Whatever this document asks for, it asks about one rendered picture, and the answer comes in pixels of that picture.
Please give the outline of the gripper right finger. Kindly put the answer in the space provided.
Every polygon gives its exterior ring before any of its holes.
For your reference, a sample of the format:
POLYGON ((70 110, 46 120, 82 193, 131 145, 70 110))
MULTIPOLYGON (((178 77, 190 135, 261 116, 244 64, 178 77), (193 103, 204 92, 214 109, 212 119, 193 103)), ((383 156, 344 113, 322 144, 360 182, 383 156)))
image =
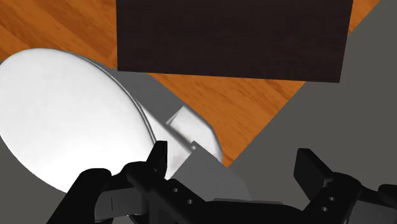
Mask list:
POLYGON ((371 190, 333 172, 308 148, 298 149, 293 175, 310 200, 303 210, 307 224, 397 224, 397 185, 371 190))

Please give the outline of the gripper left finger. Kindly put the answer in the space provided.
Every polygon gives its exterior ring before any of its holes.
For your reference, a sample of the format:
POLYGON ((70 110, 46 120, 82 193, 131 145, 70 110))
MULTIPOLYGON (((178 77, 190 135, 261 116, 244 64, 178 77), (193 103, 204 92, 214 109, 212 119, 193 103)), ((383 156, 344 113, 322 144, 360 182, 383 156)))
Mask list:
POLYGON ((46 224, 207 224, 206 202, 176 179, 166 180, 167 142, 157 141, 145 162, 116 175, 88 169, 74 181, 46 224))

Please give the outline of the dark robot stand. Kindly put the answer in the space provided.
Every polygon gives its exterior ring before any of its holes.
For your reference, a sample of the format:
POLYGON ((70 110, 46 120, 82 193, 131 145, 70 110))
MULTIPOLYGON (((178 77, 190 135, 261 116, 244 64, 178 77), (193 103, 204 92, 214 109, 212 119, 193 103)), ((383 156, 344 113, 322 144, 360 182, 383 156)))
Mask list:
POLYGON ((116 0, 121 71, 337 83, 353 0, 116 0))

